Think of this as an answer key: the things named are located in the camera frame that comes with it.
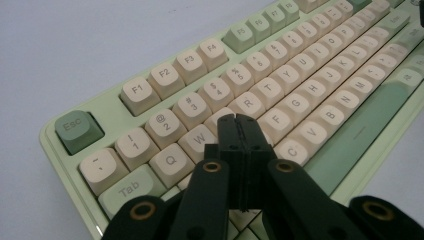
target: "green keycap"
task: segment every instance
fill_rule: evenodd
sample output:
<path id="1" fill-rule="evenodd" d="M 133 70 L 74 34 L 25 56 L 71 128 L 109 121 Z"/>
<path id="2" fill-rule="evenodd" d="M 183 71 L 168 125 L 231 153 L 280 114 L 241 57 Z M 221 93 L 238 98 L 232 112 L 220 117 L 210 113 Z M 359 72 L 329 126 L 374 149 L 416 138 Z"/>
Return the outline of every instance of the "green keycap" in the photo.
<path id="1" fill-rule="evenodd" d="M 271 33 L 276 33 L 286 26 L 286 15 L 277 6 L 270 6 L 262 13 L 271 25 Z"/>
<path id="2" fill-rule="evenodd" d="M 93 117 L 79 110 L 67 113 L 56 120 L 55 130 L 71 155 L 104 136 Z"/>
<path id="3" fill-rule="evenodd" d="M 112 219 L 127 201 L 143 195 L 158 197 L 165 191 L 165 186 L 149 165 L 144 164 L 104 191 L 99 197 L 99 202 Z"/>
<path id="4" fill-rule="evenodd" d="M 280 1 L 278 6 L 286 15 L 287 25 L 299 19 L 299 6 L 293 0 Z"/>
<path id="5" fill-rule="evenodd" d="M 400 84 L 382 84 L 309 160 L 305 170 L 324 192 L 335 190 L 408 96 Z"/>
<path id="6" fill-rule="evenodd" d="M 236 53 L 242 53 L 255 44 L 253 32 L 245 23 L 232 26 L 222 40 Z"/>
<path id="7" fill-rule="evenodd" d="M 268 20 L 260 14 L 251 16 L 246 24 L 252 30 L 257 43 L 271 35 L 271 27 Z"/>
<path id="8" fill-rule="evenodd" d="M 357 13 L 359 10 L 364 8 L 366 5 L 371 3 L 371 0 L 348 0 L 350 4 L 353 6 L 353 13 Z"/>
<path id="9" fill-rule="evenodd" d="M 378 24 L 390 32 L 399 32 L 408 22 L 410 14 L 399 9 L 392 10 Z"/>

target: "white table surface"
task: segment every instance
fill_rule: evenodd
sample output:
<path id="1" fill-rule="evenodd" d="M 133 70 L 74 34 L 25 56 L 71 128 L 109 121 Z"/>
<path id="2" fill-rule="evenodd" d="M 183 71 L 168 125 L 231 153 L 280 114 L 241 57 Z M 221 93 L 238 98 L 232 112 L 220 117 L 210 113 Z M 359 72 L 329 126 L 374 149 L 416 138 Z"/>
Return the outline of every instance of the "white table surface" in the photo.
<path id="1" fill-rule="evenodd" d="M 1 239 L 90 239 L 38 140 L 52 117 L 272 0 L 0 2 Z M 424 114 L 365 193 L 424 225 Z"/>

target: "mechanical keyboard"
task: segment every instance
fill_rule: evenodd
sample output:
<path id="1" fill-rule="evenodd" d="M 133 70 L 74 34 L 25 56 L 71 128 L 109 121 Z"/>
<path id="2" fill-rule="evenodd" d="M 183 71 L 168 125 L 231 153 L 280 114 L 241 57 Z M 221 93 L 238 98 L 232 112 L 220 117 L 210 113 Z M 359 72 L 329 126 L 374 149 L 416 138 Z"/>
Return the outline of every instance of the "mechanical keyboard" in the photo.
<path id="1" fill-rule="evenodd" d="M 424 107 L 424 28 L 402 0 L 281 0 L 49 121 L 41 144 L 94 239 L 128 200 L 184 190 L 217 119 L 257 119 L 331 197 L 360 193 Z M 259 210 L 228 239 L 267 239 Z"/>

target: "screw hole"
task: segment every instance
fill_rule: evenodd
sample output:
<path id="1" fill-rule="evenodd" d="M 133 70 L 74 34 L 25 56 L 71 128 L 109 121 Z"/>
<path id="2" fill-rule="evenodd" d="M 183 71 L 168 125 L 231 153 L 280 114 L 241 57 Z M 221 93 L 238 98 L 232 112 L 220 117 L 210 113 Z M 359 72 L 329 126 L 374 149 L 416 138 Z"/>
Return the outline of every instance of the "screw hole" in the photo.
<path id="1" fill-rule="evenodd" d="M 221 164 L 217 162 L 208 162 L 203 165 L 203 170 L 206 172 L 219 172 L 221 170 Z"/>
<path id="2" fill-rule="evenodd" d="M 156 211 L 156 206 L 151 202 L 140 202 L 131 208 L 130 217 L 134 220 L 146 220 Z"/>
<path id="3" fill-rule="evenodd" d="M 362 204 L 362 208 L 368 215 L 382 221 L 391 221 L 395 217 L 390 208 L 378 202 L 366 201 Z"/>
<path id="4" fill-rule="evenodd" d="M 288 162 L 279 162 L 277 163 L 277 170 L 280 172 L 293 172 L 294 171 L 294 167 L 292 164 L 288 163 Z"/>

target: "function key row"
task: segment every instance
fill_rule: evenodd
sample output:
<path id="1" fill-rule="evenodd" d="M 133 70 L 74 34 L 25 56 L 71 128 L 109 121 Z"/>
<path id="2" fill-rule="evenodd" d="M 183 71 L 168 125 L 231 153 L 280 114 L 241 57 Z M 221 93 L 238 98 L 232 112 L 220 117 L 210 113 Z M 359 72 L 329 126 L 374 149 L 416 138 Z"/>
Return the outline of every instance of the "function key row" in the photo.
<path id="1" fill-rule="evenodd" d="M 140 76 L 126 82 L 121 100 L 133 116 L 138 116 L 227 61 L 222 43 L 208 39 L 196 50 L 179 54 L 172 64 L 165 62 L 154 67 L 147 79 Z"/>
<path id="2" fill-rule="evenodd" d="M 233 25 L 222 41 L 240 54 L 299 19 L 299 7 L 292 0 L 276 3 L 247 21 Z"/>

